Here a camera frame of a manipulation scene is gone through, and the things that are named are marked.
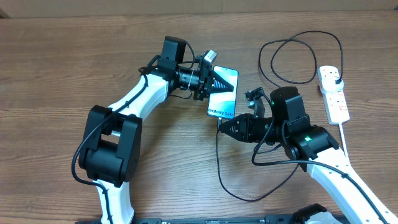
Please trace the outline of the Samsung Galaxy smartphone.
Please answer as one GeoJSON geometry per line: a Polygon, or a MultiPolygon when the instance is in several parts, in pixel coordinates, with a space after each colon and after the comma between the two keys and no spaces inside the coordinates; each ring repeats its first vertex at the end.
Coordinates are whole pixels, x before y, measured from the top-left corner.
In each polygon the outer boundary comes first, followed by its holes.
{"type": "Polygon", "coordinates": [[[210,94],[207,114],[213,117],[232,119],[235,114],[239,72],[231,68],[220,66],[215,66],[213,71],[216,75],[219,75],[232,84],[234,90],[233,92],[210,94]]]}

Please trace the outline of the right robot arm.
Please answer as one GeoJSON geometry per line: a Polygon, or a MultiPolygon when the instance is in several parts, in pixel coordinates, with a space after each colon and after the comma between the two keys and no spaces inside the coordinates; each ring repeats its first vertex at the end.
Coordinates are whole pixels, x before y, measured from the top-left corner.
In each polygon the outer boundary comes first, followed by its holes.
{"type": "Polygon", "coordinates": [[[335,201],[349,223],[397,223],[395,216],[350,165],[337,140],[323,127],[312,125],[302,96],[294,86],[274,90],[266,98],[272,116],[241,114],[218,125],[218,132],[237,141],[279,143],[288,159],[308,172],[335,201]]]}

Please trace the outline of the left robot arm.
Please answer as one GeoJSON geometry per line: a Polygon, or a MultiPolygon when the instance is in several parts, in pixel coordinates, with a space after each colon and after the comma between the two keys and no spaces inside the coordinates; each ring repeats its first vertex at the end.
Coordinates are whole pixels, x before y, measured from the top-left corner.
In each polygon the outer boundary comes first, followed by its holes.
{"type": "Polygon", "coordinates": [[[190,64],[197,68],[187,68],[183,58],[188,46],[186,40],[165,37],[161,54],[139,69],[139,82],[127,95],[90,109],[71,172],[77,182],[96,187],[102,209],[98,223],[134,222],[129,182],[139,162],[142,125],[174,90],[187,90],[195,100],[207,98],[210,116],[234,117],[238,71],[215,66],[212,50],[194,55],[190,64]]]}

